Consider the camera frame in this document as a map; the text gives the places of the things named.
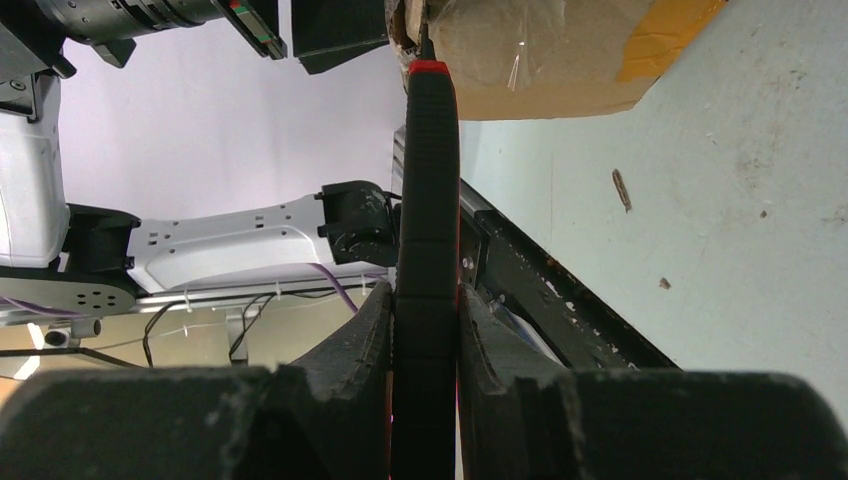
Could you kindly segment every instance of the white robotic arm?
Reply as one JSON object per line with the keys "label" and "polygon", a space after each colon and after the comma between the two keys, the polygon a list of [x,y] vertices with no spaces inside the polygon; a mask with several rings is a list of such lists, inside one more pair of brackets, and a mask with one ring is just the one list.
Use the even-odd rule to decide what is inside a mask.
{"label": "white robotic arm", "polygon": [[76,72],[62,56],[65,39],[89,44],[123,67],[136,36],[226,18],[260,56],[281,59],[286,46],[277,0],[6,3],[0,8],[0,297],[108,315],[139,297],[263,267],[394,265],[397,212],[368,182],[193,220],[141,221],[65,202],[59,78]]}
{"label": "white robotic arm", "polygon": [[[21,82],[0,85],[17,91]],[[0,266],[44,268],[59,255],[70,211],[62,189],[59,82],[50,79],[41,117],[0,114]]]}
{"label": "white robotic arm", "polygon": [[66,204],[59,81],[49,79],[38,121],[0,113],[0,297],[108,315],[140,296],[268,267],[396,262],[396,213],[369,182],[188,220],[138,220]]}

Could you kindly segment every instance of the black cable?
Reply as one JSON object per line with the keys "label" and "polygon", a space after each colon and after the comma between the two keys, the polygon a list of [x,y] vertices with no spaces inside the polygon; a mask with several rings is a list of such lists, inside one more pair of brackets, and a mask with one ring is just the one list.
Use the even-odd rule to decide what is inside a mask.
{"label": "black cable", "polygon": [[159,319],[162,318],[162,315],[165,315],[165,312],[170,310],[177,305],[180,305],[184,302],[177,301],[166,304],[164,307],[160,308],[158,312],[156,312],[152,317],[150,317],[150,321],[147,322],[147,325],[144,327],[144,336],[141,337],[141,347],[144,349],[144,358],[147,359],[147,366],[153,368],[153,352],[150,351],[150,332],[153,330],[153,327],[159,322]]}
{"label": "black cable", "polygon": [[[265,296],[267,296],[268,298],[265,299],[265,302],[259,307],[259,310],[256,312],[256,315],[253,316],[253,318],[250,320],[250,323],[248,324],[247,320],[244,317],[245,314],[247,314],[247,311],[250,310],[250,307],[252,307],[254,303],[256,303],[257,301],[259,301],[259,299],[261,299],[262,297],[265,297]],[[244,310],[241,311],[242,331],[239,334],[238,338],[236,338],[236,340],[230,346],[230,352],[227,355],[230,358],[230,363],[232,363],[232,361],[233,361],[233,354],[236,353],[236,350],[238,350],[238,347],[240,347],[242,342],[244,341],[244,336],[247,335],[247,331],[250,330],[250,327],[252,327],[254,323],[256,323],[256,320],[259,320],[259,317],[262,316],[262,312],[265,310],[265,307],[268,306],[268,303],[270,303],[271,300],[273,300],[275,296],[276,295],[273,294],[273,293],[270,293],[270,294],[263,293],[263,294],[257,295],[255,297],[253,297],[253,299],[250,300],[250,302],[247,304],[247,306],[244,307]]]}
{"label": "black cable", "polygon": [[[354,288],[359,288],[359,287],[347,287],[345,290],[351,290],[351,289],[354,289]],[[321,294],[318,294],[318,295],[309,295],[308,293],[289,293],[287,295],[291,295],[292,297],[297,297],[297,298],[311,298],[311,299],[314,300],[314,299],[317,299],[317,298],[332,297],[333,295],[338,295],[338,293],[336,293],[336,291],[333,290],[331,292],[321,293]]]}

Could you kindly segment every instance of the black handle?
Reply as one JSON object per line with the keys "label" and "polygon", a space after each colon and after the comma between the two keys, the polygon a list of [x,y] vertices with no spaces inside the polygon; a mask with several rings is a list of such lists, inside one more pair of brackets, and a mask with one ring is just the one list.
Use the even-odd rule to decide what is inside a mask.
{"label": "black handle", "polygon": [[413,62],[407,92],[392,478],[453,478],[459,122],[444,63]]}

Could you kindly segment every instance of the wire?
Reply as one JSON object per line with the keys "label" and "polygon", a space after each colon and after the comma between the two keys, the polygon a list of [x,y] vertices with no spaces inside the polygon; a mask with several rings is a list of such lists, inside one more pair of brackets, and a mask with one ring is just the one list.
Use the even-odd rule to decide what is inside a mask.
{"label": "wire", "polygon": [[[309,296],[309,295],[307,295],[307,294],[303,294],[303,293],[297,293],[297,294],[295,294],[295,293],[288,293],[288,294],[284,294],[284,295],[289,295],[289,296],[292,296],[292,297],[298,297],[298,298],[308,298],[308,299],[316,299],[316,300],[318,300],[318,299],[322,299],[322,298],[332,297],[332,296],[335,296],[335,295],[338,295],[338,294],[337,294],[335,291],[332,291],[332,292],[327,292],[327,293],[325,293],[325,294],[323,294],[323,295],[315,295],[315,296]],[[328,299],[328,300],[324,300],[323,302],[309,303],[309,304],[306,304],[306,305],[294,305],[294,306],[291,306],[291,307],[274,307],[274,309],[273,309],[273,310],[274,310],[274,311],[277,311],[277,310],[299,310],[299,309],[302,309],[302,308],[317,307],[317,306],[319,306],[319,305],[323,305],[323,304],[325,304],[325,303],[329,303],[329,302],[331,302],[331,301],[333,301],[333,300],[334,300],[334,299]],[[169,331],[169,332],[158,333],[158,334],[156,334],[156,335],[150,335],[148,338],[149,338],[150,340],[152,340],[152,339],[154,339],[154,338],[169,337],[169,336],[171,336],[171,335],[176,335],[176,334],[178,334],[178,333],[183,333],[183,332],[185,332],[186,330],[194,330],[195,328],[207,328],[207,327],[225,326],[226,324],[227,324],[227,322],[212,322],[212,323],[198,323],[197,325],[183,325],[182,327],[180,327],[180,328],[176,328],[176,329],[171,330],[171,331]],[[127,345],[132,345],[132,344],[134,344],[134,343],[140,343],[142,340],[144,340],[144,337],[138,337],[138,338],[134,338],[134,339],[132,339],[132,340],[126,340],[126,341],[123,341],[123,342],[118,342],[118,343],[112,343],[112,344],[109,344],[109,345],[104,345],[104,346],[102,346],[102,347],[92,348],[92,350],[95,350],[95,351],[98,351],[98,352],[99,352],[99,351],[101,351],[101,350],[111,350],[111,349],[113,349],[113,348],[125,347],[125,346],[127,346]]]}
{"label": "wire", "polygon": [[244,342],[244,336],[247,335],[247,331],[250,330],[250,327],[252,327],[257,320],[259,320],[259,317],[262,316],[262,312],[265,310],[265,307],[267,307],[268,303],[274,298],[274,294],[267,295],[268,298],[265,299],[265,303],[263,303],[262,306],[259,307],[259,310],[256,311],[256,315],[254,315],[253,318],[250,320],[250,324],[245,325],[245,323],[247,322],[247,320],[245,320],[244,318],[245,314],[247,314],[247,311],[250,310],[250,307],[252,307],[253,304],[259,301],[259,299],[261,299],[263,296],[265,296],[265,294],[253,297],[250,303],[248,303],[247,306],[244,307],[244,310],[241,311],[242,331],[239,334],[238,338],[236,338],[236,340],[233,342],[233,344],[230,345],[230,352],[228,353],[230,363],[232,363],[233,361],[233,354],[236,353],[236,350],[238,350],[242,342]]}
{"label": "wire", "polygon": [[91,315],[85,315],[82,313],[68,312],[65,310],[59,310],[56,308],[47,308],[36,305],[34,303],[24,302],[22,300],[15,300],[14,298],[2,297],[4,301],[9,303],[10,305],[14,305],[21,310],[26,310],[30,313],[34,313],[36,315],[43,315],[45,317],[55,317],[55,318],[84,318],[89,317]]}
{"label": "wire", "polygon": [[150,318],[150,321],[147,322],[147,325],[144,327],[144,336],[141,337],[141,346],[144,349],[144,358],[147,359],[147,366],[153,368],[153,352],[150,351],[150,331],[153,330],[153,327],[159,322],[159,319],[162,318],[162,315],[165,315],[165,312],[170,310],[177,305],[183,303],[182,301],[176,301],[166,304],[164,307],[160,308],[158,312],[153,314]]}
{"label": "wire", "polygon": [[290,293],[289,295],[291,295],[292,297],[297,297],[297,298],[313,298],[313,299],[315,299],[315,298],[332,297],[333,295],[338,295],[338,294],[335,291],[333,291],[333,292],[322,293],[322,294],[319,294],[319,295],[310,295],[308,293]]}
{"label": "wire", "polygon": [[337,279],[336,276],[332,274],[332,272],[327,270],[327,267],[321,265],[320,263],[310,263],[309,265],[311,265],[312,268],[318,270],[325,277],[327,277],[327,280],[330,282],[330,284],[333,285],[333,289],[342,297],[342,300],[344,300],[345,305],[347,305],[347,308],[349,308],[353,313],[359,311],[359,309],[356,308],[356,304],[353,303],[353,300],[351,300],[350,295],[347,294],[347,291],[344,289],[344,287],[342,287],[342,284],[339,283],[339,279]]}
{"label": "wire", "polygon": [[[156,335],[151,335],[151,336],[150,336],[150,337],[148,337],[148,338],[152,340],[152,339],[154,339],[154,338],[169,337],[169,336],[171,336],[171,335],[176,335],[177,333],[183,333],[183,332],[185,332],[186,330],[194,330],[195,328],[206,328],[206,327],[224,326],[224,325],[226,325],[226,324],[227,324],[226,322],[213,322],[213,323],[198,323],[197,325],[183,325],[181,328],[177,328],[177,329],[171,330],[170,332],[165,332],[165,333],[159,333],[159,334],[156,334]],[[112,344],[105,345],[105,346],[102,346],[102,347],[92,348],[92,350],[95,350],[95,351],[98,351],[98,352],[99,352],[99,351],[102,351],[102,350],[111,350],[111,349],[113,349],[113,348],[125,347],[125,346],[127,346],[127,345],[132,345],[132,344],[134,344],[134,343],[139,343],[139,342],[141,342],[142,340],[144,340],[144,337],[138,337],[138,338],[134,338],[134,339],[132,339],[132,340],[124,341],[124,342],[112,343]]]}

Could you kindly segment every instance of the cardboard box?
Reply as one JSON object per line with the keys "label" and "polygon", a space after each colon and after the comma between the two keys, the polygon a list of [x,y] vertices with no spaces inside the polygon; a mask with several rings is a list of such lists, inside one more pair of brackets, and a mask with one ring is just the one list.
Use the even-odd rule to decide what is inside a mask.
{"label": "cardboard box", "polygon": [[[386,0],[405,70],[425,0]],[[463,120],[632,108],[726,0],[429,0],[430,37]]]}

